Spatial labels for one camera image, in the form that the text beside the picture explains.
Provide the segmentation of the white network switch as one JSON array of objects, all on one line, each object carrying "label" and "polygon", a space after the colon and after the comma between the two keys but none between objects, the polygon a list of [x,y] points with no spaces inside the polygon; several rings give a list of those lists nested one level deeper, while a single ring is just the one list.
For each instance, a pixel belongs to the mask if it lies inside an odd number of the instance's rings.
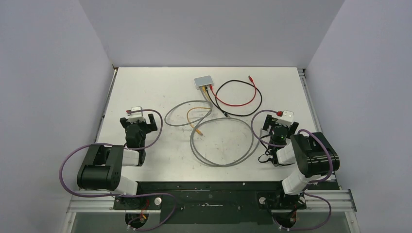
[{"label": "white network switch", "polygon": [[214,85],[214,81],[210,75],[194,78],[194,85],[196,89],[201,89],[202,87],[209,87]]}]

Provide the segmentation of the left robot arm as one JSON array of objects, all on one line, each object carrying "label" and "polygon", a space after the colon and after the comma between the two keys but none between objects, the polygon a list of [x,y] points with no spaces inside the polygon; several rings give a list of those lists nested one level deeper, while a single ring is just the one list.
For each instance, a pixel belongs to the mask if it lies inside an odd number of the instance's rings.
[{"label": "left robot arm", "polygon": [[89,146],[77,175],[77,184],[82,189],[107,190],[126,194],[126,203],[133,209],[144,205],[145,196],[139,192],[138,182],[121,175],[124,166],[142,166],[145,162],[146,135],[157,131],[153,114],[146,122],[142,113],[132,113],[120,119],[125,129],[126,144]]}]

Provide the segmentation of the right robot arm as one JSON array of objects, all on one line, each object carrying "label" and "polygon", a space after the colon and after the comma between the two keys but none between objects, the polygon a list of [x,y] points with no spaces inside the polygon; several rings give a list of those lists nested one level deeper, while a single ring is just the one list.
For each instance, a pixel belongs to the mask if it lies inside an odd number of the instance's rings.
[{"label": "right robot arm", "polygon": [[297,167],[282,181],[283,189],[276,192],[275,202],[287,208],[294,202],[294,195],[300,194],[310,184],[327,180],[339,169],[339,157],[322,132],[298,130],[298,123],[286,112],[276,117],[267,115],[263,130],[268,138],[264,142],[267,162],[274,166]]}]

